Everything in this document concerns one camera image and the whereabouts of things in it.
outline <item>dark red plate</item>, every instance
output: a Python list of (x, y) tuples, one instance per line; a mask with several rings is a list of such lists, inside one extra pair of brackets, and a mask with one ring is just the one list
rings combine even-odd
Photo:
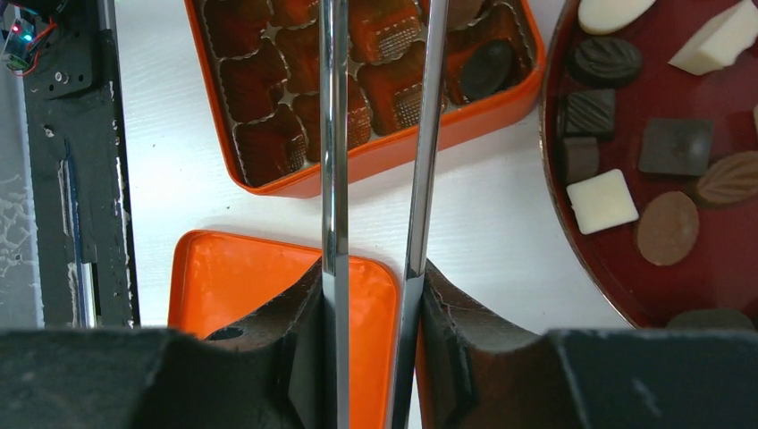
[[(651, 176), (637, 170), (644, 127), (650, 118), (711, 119), (711, 160), (758, 149), (752, 111), (758, 105), (758, 46), (737, 63), (702, 77), (668, 65), (706, 21), (737, 0), (659, 0), (637, 21), (612, 34), (644, 57), (641, 76), (617, 92), (616, 138), (600, 145), (600, 171), (619, 168), (640, 214), (663, 192), (685, 190), (691, 179)], [(758, 198), (722, 209), (699, 209), (700, 236), (682, 262), (658, 267), (635, 245), (635, 223), (582, 235), (560, 177), (557, 139), (559, 99), (584, 89), (565, 65), (571, 49), (588, 36), (579, 28), (579, 0), (568, 0), (552, 41), (543, 88), (543, 160), (558, 217), (577, 257), (611, 304), (637, 326), (663, 326), (693, 309), (732, 307), (758, 315)]]

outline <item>chrome rod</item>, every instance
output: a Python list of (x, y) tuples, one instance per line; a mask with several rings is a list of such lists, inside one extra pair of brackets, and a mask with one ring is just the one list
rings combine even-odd
[(431, 0), (429, 31), (426, 37), (421, 119), (418, 128), (416, 164), (410, 202), (405, 281), (400, 302), (400, 322), (395, 338), (391, 383), (391, 407), (388, 418), (392, 429), (408, 427), (413, 369), (416, 362), (418, 313), (424, 290), (426, 243), (432, 212), (434, 165), (442, 115), (442, 65), (445, 58), (445, 28), (448, 0)]
[(69, 282), (74, 289), (75, 311), (73, 326), (78, 328), (97, 327), (97, 307), (95, 299), (95, 278), (92, 264), (85, 263), (82, 255), (82, 237), (79, 216), (79, 191), (76, 182), (76, 168), (71, 155), (71, 145), (63, 141), (66, 157), (59, 167), (59, 186), (63, 204), (63, 227), (68, 231), (73, 243), (74, 262), (69, 265)]
[(319, 5), (324, 427), (350, 427), (348, 289), (348, 2)]

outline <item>white chocolate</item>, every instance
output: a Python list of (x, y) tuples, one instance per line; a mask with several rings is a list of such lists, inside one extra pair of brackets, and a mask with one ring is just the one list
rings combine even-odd
[(655, 0), (582, 0), (579, 25), (595, 35), (623, 29), (645, 13)]
[(621, 170), (610, 170), (566, 188), (571, 208), (584, 235), (639, 219)]
[(705, 23), (669, 64), (702, 76), (728, 67), (758, 38), (758, 8), (742, 0)]

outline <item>white table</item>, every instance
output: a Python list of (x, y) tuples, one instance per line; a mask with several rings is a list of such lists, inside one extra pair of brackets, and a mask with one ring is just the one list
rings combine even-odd
[[(530, 0), (545, 45), (560, 0)], [(257, 197), (227, 175), (182, 0), (116, 3), (139, 286), (163, 325), (176, 241), (211, 229), (320, 247), (320, 198)], [(548, 195), (538, 117), (438, 157), (429, 258), (459, 288), (535, 332), (626, 327), (576, 260)], [(350, 253), (402, 276), (412, 164), (350, 186)], [(410, 427), (420, 427), (417, 414)]]

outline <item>leaf-shaped chocolate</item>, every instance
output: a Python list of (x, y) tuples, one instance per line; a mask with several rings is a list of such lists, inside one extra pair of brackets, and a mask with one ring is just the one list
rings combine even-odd
[(758, 151), (739, 152), (711, 165), (697, 181), (697, 195), (715, 206), (741, 203), (758, 195)]
[(631, 83), (642, 70), (642, 54), (620, 38), (589, 38), (574, 50), (571, 76), (591, 87), (619, 88)]

